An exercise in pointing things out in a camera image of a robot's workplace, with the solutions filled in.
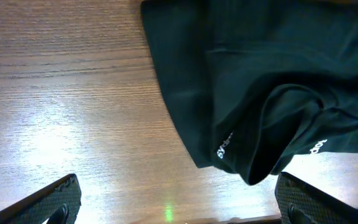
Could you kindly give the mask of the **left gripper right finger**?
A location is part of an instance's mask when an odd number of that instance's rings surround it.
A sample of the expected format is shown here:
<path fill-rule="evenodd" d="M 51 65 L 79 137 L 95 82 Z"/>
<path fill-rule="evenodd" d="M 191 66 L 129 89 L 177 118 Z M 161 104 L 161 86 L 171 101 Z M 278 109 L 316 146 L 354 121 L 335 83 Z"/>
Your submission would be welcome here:
<path fill-rule="evenodd" d="M 278 176 L 275 198 L 284 224 L 358 224 L 358 209 L 287 172 Z"/>

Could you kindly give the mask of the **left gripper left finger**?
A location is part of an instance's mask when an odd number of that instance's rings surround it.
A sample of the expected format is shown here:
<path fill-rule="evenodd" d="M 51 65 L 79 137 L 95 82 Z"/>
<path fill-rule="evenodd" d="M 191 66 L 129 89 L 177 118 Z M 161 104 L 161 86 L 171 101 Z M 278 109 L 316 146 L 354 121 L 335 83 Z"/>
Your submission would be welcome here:
<path fill-rule="evenodd" d="M 74 224 L 81 207 L 76 174 L 68 174 L 0 211 L 0 223 Z"/>

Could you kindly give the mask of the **black t-shirt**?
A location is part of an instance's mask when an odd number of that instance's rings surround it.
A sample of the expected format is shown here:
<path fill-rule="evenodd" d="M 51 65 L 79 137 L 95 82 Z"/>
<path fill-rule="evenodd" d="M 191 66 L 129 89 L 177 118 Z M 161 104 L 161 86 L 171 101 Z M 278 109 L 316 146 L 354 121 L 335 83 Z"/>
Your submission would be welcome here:
<path fill-rule="evenodd" d="M 298 154 L 358 153 L 358 4 L 144 1 L 140 12 L 197 167 L 255 185 Z"/>

